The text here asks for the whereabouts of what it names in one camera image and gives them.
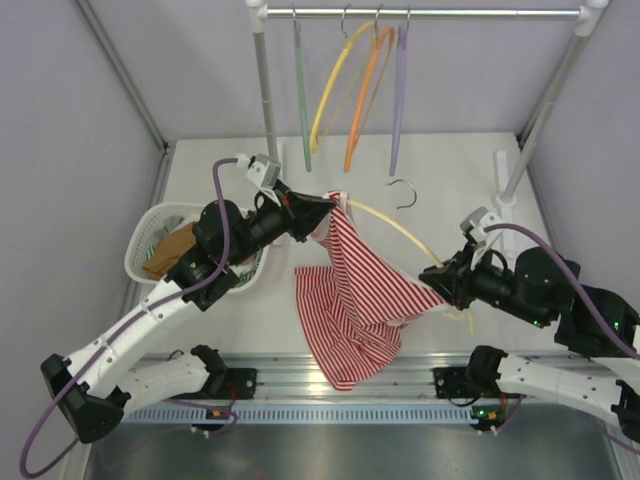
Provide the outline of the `cream hanger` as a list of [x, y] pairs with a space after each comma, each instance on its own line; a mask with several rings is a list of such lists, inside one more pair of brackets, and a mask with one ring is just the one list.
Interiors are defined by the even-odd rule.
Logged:
[[[390, 182], [387, 182], [386, 186], [391, 187], [399, 183], [404, 184], [410, 188], [412, 192], [412, 200], [408, 204], [403, 204], [398, 206], [397, 209], [398, 210], [409, 209], [417, 203], [417, 200], [418, 200], [417, 191], [415, 187], [405, 179], [394, 179]], [[347, 201], [347, 205], [350, 207], [356, 208], [358, 210], [364, 211], [369, 215], [372, 215], [377, 219], [385, 222], [387, 225], [394, 228], [396, 231], [402, 234], [405, 238], [407, 238], [411, 243], [413, 243], [420, 251], [422, 251], [432, 261], [432, 263], [436, 267], [444, 266], [444, 263], [441, 261], [441, 259], [427, 245], [425, 245], [421, 240], [418, 239], [417, 236], [411, 233], [407, 228], [402, 226], [391, 216], [385, 213], [382, 213], [381, 211], [354, 199], [349, 199]], [[476, 334], [476, 317], [472, 309], [464, 310], [462, 313], [454, 313], [452, 309], [449, 309], [449, 310], [446, 310], [443, 313], [443, 315], [450, 320], [466, 321], [468, 323], [469, 333], [471, 335]]]

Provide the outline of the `red white striped tank top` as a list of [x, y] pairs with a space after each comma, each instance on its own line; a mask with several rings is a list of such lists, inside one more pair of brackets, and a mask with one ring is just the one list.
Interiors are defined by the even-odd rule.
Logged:
[[389, 365], [402, 330], [445, 306], [433, 289], [387, 263], [359, 235], [348, 195], [331, 191], [336, 208], [312, 234], [330, 263], [295, 269], [295, 303], [309, 349], [338, 391], [349, 391]]

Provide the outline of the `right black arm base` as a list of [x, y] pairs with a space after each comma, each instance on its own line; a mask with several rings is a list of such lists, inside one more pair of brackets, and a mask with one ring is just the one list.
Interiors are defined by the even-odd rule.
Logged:
[[462, 366], [439, 367], [433, 370], [433, 379], [436, 397], [457, 406], [471, 406], [479, 400], [520, 397], [520, 394], [499, 389], [496, 372], [480, 372]]

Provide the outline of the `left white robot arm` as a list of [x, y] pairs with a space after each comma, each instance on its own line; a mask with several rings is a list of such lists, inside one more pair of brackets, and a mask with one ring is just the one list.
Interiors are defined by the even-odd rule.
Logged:
[[235, 266], [284, 234], [303, 242], [334, 209], [334, 201], [275, 183], [258, 193], [255, 210], [214, 201], [193, 225], [194, 245], [148, 296], [103, 336], [67, 357], [51, 355], [41, 372], [79, 441], [93, 443], [124, 416], [175, 396], [215, 398], [228, 386], [219, 353], [198, 345], [150, 368], [135, 364], [160, 339], [197, 317], [238, 282]]

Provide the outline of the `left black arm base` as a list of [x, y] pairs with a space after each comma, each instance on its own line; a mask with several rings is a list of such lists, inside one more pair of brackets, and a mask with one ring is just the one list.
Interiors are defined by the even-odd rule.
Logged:
[[257, 387], [254, 368], [226, 368], [209, 375], [200, 394], [206, 399], [251, 400]]

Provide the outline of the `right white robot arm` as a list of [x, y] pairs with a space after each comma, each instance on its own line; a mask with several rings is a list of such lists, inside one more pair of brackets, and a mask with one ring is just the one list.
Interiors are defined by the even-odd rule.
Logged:
[[609, 375], [581, 375], [536, 364], [502, 349], [476, 347], [466, 367], [469, 389], [478, 396], [493, 393], [525, 395], [587, 413], [639, 439], [639, 362], [626, 355], [603, 332], [589, 311], [592, 303], [616, 339], [639, 348], [639, 315], [618, 294], [587, 286], [578, 294], [567, 279], [578, 275], [579, 264], [558, 266], [541, 247], [522, 252], [514, 268], [495, 265], [502, 255], [491, 250], [477, 266], [472, 248], [465, 246], [441, 267], [428, 267], [419, 276], [458, 310], [484, 302], [537, 328], [555, 326], [553, 340], [569, 352], [609, 370]]

